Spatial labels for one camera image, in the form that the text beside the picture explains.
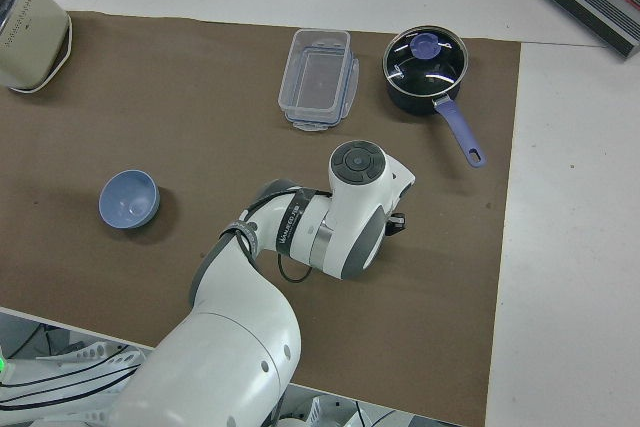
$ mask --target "saucepan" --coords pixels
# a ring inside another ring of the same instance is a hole
[[[411,114],[442,115],[469,165],[482,167],[487,159],[454,100],[468,66],[469,53],[462,39],[429,25],[398,34],[382,59],[394,104]]]

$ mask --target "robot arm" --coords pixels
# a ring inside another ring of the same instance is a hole
[[[415,178],[375,144],[343,144],[329,162],[332,194],[270,184],[223,232],[191,289],[189,315],[132,376],[111,427],[256,427],[277,404],[300,359],[286,298],[253,260],[269,249],[345,279],[375,256]]]

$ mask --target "bowl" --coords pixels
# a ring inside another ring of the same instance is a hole
[[[160,192],[151,176],[125,170],[113,176],[100,193],[100,216],[116,229],[133,229],[149,222],[158,211]]]

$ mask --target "white tabletop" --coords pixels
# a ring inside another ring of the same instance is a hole
[[[67,10],[524,42],[488,427],[640,418],[640,55],[548,0],[57,0]]]

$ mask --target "purple handle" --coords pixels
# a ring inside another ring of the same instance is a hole
[[[478,145],[478,141],[473,136],[473,132],[471,132],[466,120],[464,120],[458,105],[447,95],[435,101],[434,108],[449,124],[469,165],[471,167],[482,167],[486,164],[487,159],[484,156],[484,152]]]

